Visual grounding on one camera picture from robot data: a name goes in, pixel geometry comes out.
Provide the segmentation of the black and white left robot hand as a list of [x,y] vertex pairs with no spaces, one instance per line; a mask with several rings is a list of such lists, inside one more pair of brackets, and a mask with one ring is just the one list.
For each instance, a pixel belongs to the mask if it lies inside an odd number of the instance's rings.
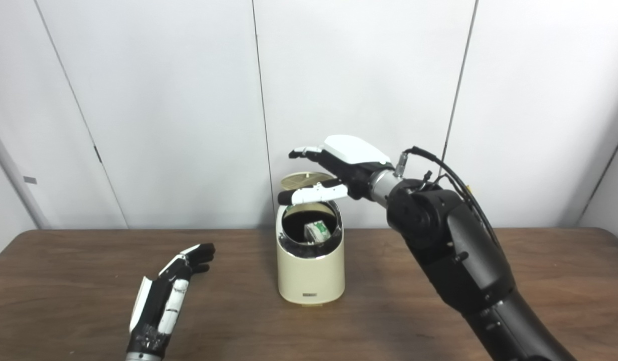
[[210,270],[214,244],[197,244],[175,255],[156,279],[142,278],[129,324],[126,360],[163,360],[191,278]]

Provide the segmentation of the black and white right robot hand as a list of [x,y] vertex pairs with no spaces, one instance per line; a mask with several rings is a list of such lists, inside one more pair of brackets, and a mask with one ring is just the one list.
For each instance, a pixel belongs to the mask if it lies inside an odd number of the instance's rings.
[[329,171],[334,178],[277,196],[280,206],[327,203],[350,197],[365,198],[387,207],[387,199],[399,183],[392,173],[389,156],[368,142],[351,135],[330,135],[320,146],[297,147],[289,158],[307,158]]

